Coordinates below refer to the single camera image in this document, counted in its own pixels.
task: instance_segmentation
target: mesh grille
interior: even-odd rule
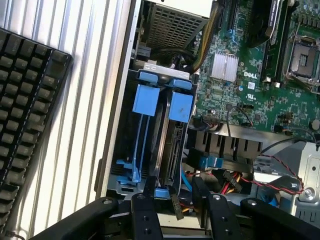
[[[197,15],[154,4],[147,46],[186,47],[207,21]]]

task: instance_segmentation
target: ribbed metal panel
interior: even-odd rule
[[[32,237],[95,199],[131,0],[1,0],[0,27],[72,54],[51,131],[8,227]]]

